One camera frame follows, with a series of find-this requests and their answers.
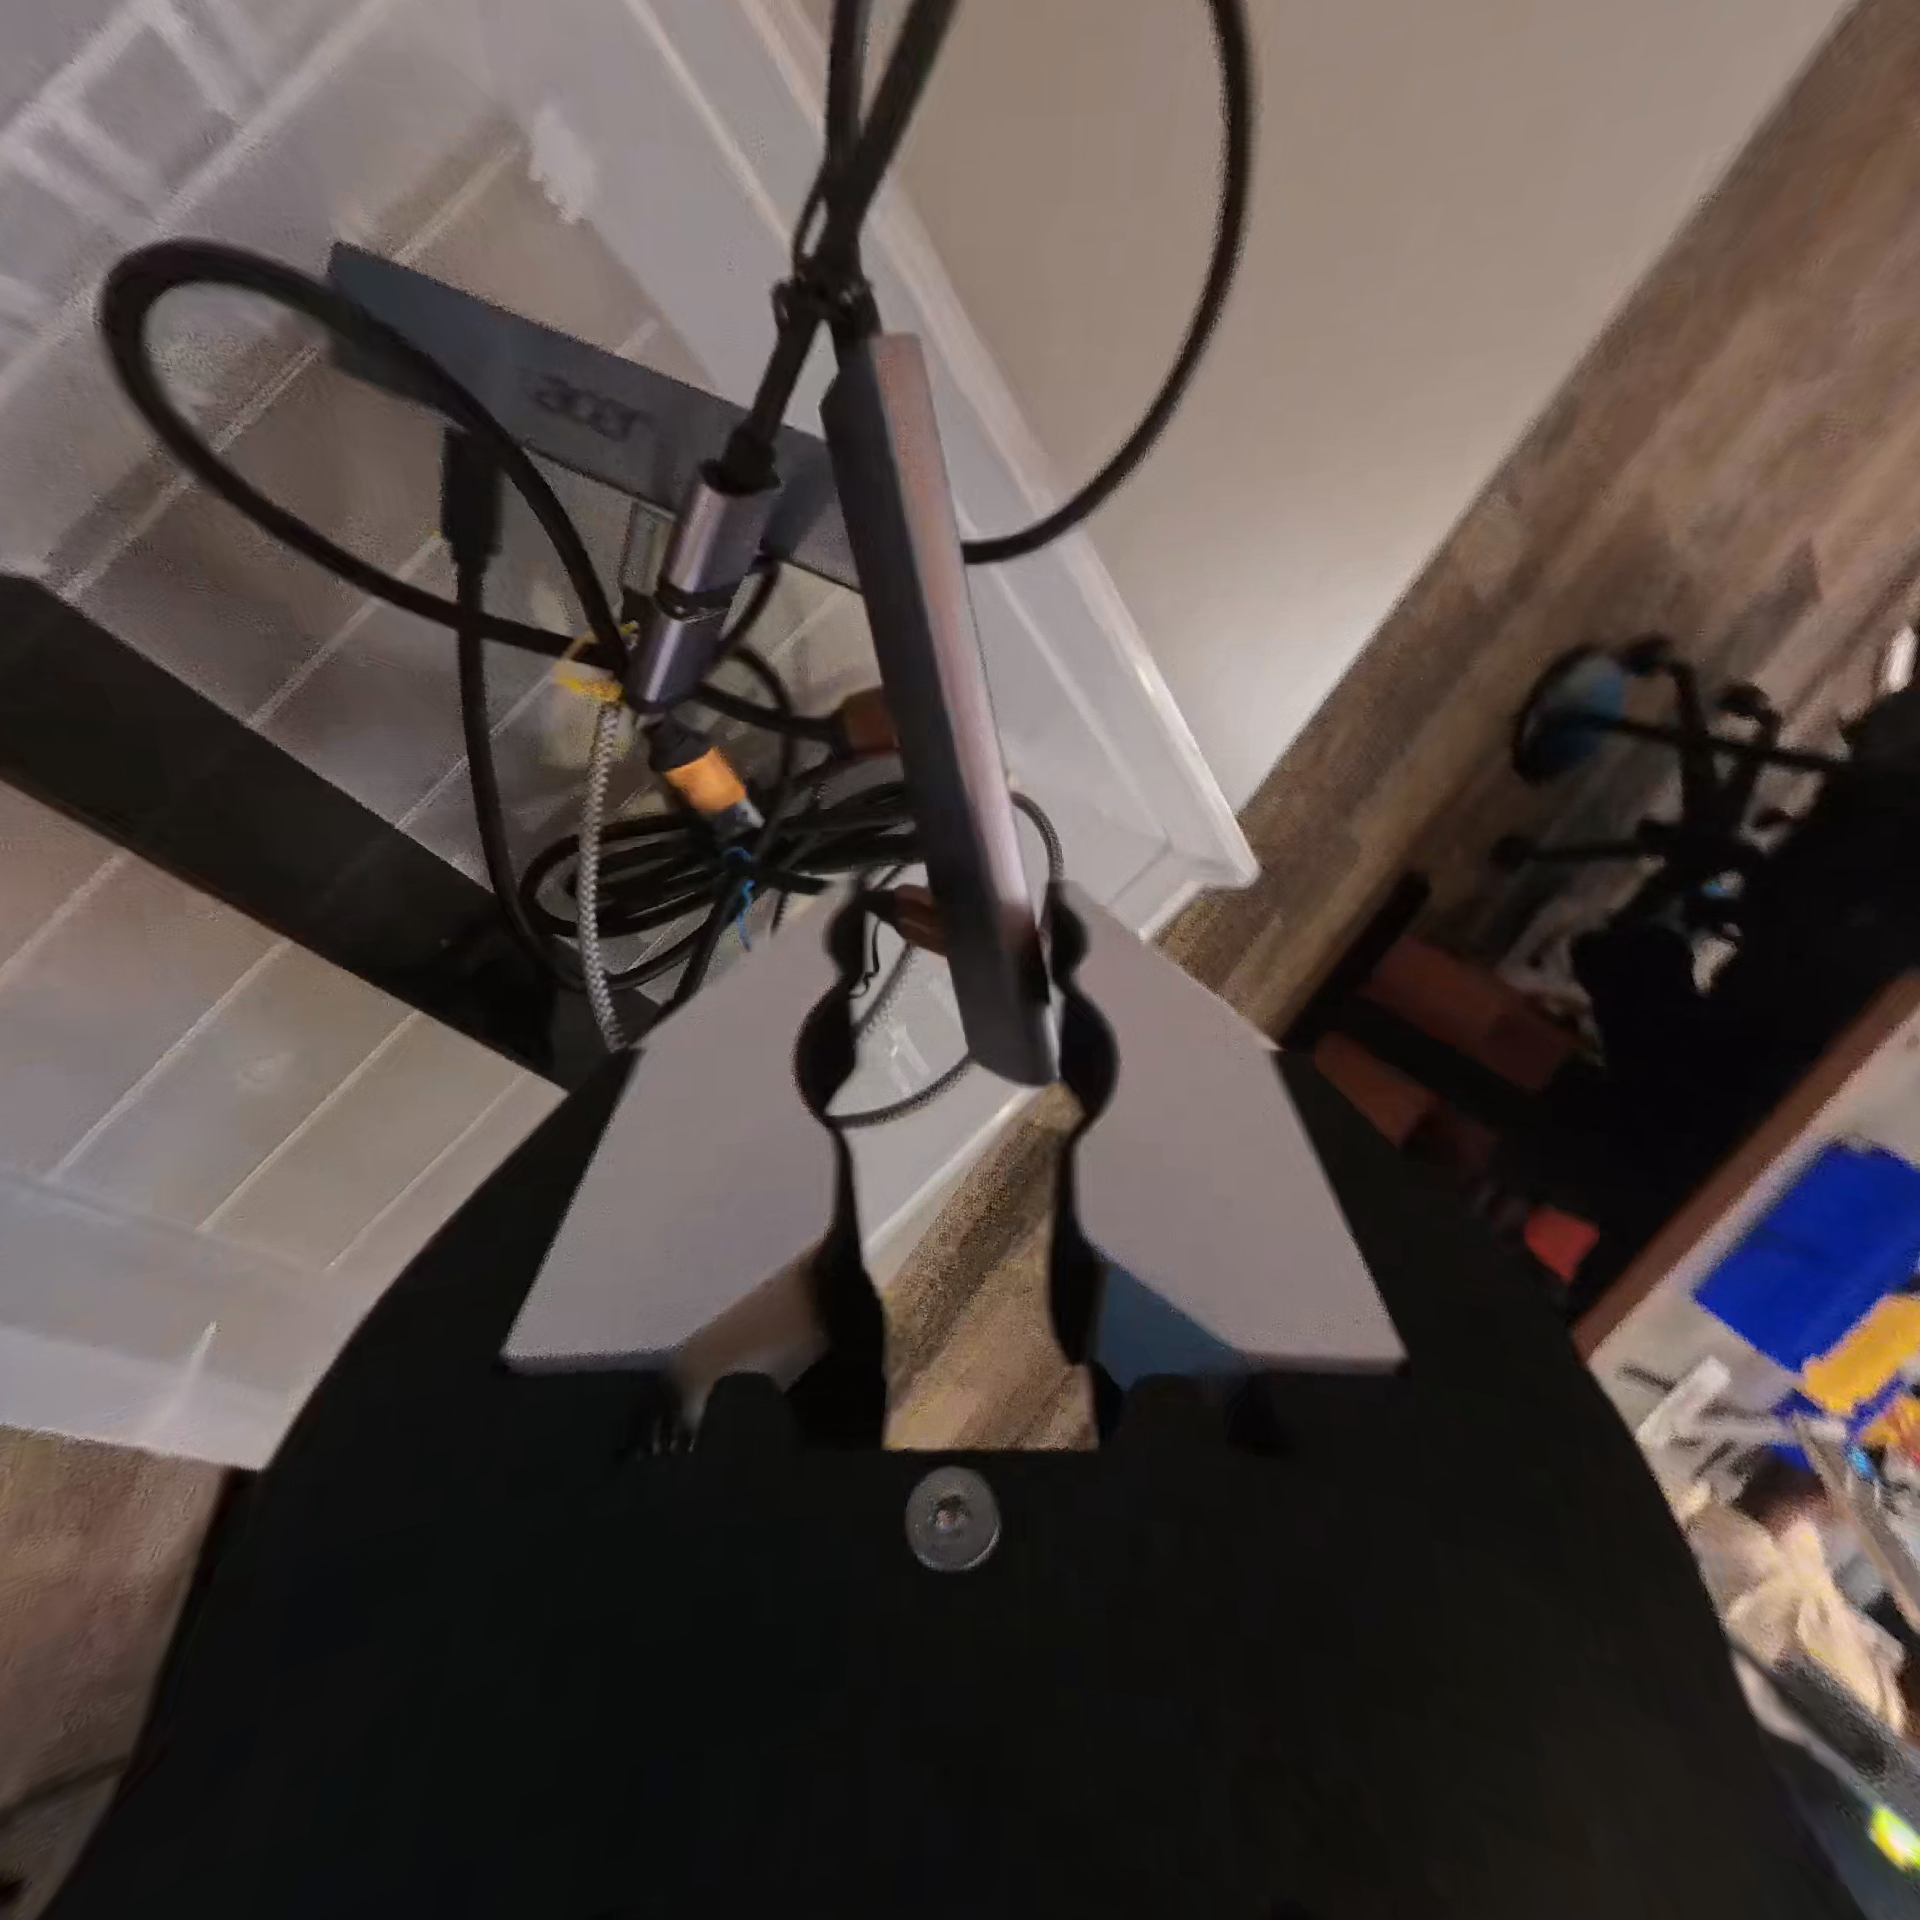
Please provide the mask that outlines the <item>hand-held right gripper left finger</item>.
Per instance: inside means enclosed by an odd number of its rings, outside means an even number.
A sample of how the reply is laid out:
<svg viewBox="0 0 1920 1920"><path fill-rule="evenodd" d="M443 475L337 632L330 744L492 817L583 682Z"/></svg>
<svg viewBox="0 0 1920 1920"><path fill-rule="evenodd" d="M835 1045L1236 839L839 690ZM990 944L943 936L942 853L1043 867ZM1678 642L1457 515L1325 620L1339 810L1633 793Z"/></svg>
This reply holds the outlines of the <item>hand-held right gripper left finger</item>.
<svg viewBox="0 0 1920 1920"><path fill-rule="evenodd" d="M817 909L637 1041L503 1357L519 1371L795 1379L878 1365L851 1139L858 912Z"/></svg>

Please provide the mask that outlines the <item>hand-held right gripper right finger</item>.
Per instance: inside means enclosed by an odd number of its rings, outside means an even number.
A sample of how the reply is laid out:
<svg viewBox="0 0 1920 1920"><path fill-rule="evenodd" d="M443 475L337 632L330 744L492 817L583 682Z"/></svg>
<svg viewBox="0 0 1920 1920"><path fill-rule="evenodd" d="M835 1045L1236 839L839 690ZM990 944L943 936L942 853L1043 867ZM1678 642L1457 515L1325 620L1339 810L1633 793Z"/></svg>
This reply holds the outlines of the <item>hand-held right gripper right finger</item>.
<svg viewBox="0 0 1920 1920"><path fill-rule="evenodd" d="M1279 1053L1075 884L1049 899L1063 1084L1051 1332L1103 1379L1395 1371Z"/></svg>

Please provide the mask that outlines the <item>thick black cable orange plugs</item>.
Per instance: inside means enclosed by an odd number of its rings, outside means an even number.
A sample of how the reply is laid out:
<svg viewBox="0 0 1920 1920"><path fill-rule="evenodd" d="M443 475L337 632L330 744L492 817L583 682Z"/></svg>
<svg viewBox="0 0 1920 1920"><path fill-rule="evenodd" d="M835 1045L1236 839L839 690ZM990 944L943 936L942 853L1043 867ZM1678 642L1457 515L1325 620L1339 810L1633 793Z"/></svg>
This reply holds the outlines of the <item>thick black cable orange plugs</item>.
<svg viewBox="0 0 1920 1920"><path fill-rule="evenodd" d="M621 724L588 750L583 825L534 856L515 882L515 912L575 975L607 1045L635 1029L618 1001L631 988L671 984L671 1006L708 984L724 940L754 947L754 918L779 934L800 902L839 882L908 879L913 867L858 867L871 847L852 833L843 771L828 719L770 723L779 765L747 780L711 734L663 723L646 734L646 771L663 802L614 817L611 773L627 755ZM867 918L867 964L852 987L852 1034L870 1041L895 1016L906 987L935 953L906 947Z"/></svg>

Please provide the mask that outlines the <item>clear plastic bin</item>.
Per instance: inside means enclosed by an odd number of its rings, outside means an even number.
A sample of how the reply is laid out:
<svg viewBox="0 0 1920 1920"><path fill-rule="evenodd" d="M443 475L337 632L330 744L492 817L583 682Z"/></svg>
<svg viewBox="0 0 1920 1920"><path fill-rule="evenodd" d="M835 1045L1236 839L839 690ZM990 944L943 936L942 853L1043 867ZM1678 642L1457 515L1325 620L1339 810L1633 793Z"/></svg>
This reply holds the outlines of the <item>clear plastic bin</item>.
<svg viewBox="0 0 1920 1920"><path fill-rule="evenodd" d="M292 909L374 882L377 960L5 791L5 1425L263 1463L352 1320L560 1105L457 1039L426 968L501 921L452 637L281 552L131 415L94 332L114 259L206 236L324 271L351 241L614 359L747 399L821 151L783 2L5 2L5 724L54 777L214 800ZM158 310L174 391L263 490L402 583L452 583L437 427L297 317ZM975 574L1017 780L1132 930L1251 847L1075 537Z"/></svg>

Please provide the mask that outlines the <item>grey usb-c adapter with tether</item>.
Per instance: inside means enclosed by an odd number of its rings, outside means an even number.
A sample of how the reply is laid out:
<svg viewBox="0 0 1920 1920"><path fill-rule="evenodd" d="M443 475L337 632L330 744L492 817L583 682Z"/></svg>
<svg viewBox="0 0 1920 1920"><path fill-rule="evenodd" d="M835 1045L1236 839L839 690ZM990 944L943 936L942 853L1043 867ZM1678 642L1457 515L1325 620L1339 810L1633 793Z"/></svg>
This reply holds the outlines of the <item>grey usb-c adapter with tether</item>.
<svg viewBox="0 0 1920 1920"><path fill-rule="evenodd" d="M731 599L667 592L621 592L627 666L621 697L637 714L687 705L724 651Z"/></svg>

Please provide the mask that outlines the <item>grey usb hub with logo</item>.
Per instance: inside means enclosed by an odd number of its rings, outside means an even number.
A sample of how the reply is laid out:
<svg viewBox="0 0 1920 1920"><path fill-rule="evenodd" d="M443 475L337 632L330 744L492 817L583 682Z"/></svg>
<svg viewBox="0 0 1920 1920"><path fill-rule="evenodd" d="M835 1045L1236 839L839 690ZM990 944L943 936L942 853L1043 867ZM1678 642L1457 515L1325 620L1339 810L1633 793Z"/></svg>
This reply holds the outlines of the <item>grey usb hub with logo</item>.
<svg viewBox="0 0 1920 1920"><path fill-rule="evenodd" d="M386 574L257 494L170 402L149 324L159 300L189 287L238 292L297 310L335 335L335 359L352 378L408 399L443 426L474 427L484 410L498 438L519 443L522 466L534 456L553 460L661 515L682 507L699 463L720 453L746 417L734 402L706 390L347 241L335 245L327 276L206 238L129 251L98 292L94 327L123 399L150 433L204 490L269 538L437 626L455 626L455 602Z"/></svg>

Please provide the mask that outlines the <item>blue plastic bin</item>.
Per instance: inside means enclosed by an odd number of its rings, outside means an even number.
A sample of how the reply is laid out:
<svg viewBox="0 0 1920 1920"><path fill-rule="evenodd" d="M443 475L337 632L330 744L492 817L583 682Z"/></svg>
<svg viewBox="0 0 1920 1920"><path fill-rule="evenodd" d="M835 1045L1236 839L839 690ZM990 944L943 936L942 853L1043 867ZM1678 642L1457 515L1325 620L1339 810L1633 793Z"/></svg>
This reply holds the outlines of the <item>blue plastic bin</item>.
<svg viewBox="0 0 1920 1920"><path fill-rule="evenodd" d="M1913 1277L1917 1167L1875 1142L1826 1142L1691 1297L1784 1371L1802 1371Z"/></svg>

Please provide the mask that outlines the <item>yellow plastic bin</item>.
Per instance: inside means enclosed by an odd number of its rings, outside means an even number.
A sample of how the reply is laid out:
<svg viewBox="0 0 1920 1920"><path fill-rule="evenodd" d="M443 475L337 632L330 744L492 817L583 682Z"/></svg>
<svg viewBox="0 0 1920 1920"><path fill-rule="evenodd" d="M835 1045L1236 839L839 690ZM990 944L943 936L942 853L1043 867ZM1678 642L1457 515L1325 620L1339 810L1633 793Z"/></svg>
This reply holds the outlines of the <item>yellow plastic bin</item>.
<svg viewBox="0 0 1920 1920"><path fill-rule="evenodd" d="M1875 1304L1837 1349L1809 1357L1801 1386L1826 1413L1856 1416L1917 1357L1917 1294Z"/></svg>

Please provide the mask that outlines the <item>black office chair base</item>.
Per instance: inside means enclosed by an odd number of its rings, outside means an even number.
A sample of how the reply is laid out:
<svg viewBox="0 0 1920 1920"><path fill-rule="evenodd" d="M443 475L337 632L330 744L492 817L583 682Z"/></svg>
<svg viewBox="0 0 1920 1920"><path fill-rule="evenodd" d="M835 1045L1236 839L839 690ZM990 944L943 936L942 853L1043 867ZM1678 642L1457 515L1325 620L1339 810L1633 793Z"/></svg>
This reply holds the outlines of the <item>black office chair base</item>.
<svg viewBox="0 0 1920 1920"><path fill-rule="evenodd" d="M1568 780L1610 744L1677 759L1677 813L1615 839L1508 833L1499 871L1642 866L1621 921L1656 921L1734 953L1801 918L1917 924L1917 690L1843 724L1843 749L1784 740L1754 682L1708 693L1669 637L1575 645L1529 690L1508 760L1529 787Z"/></svg>

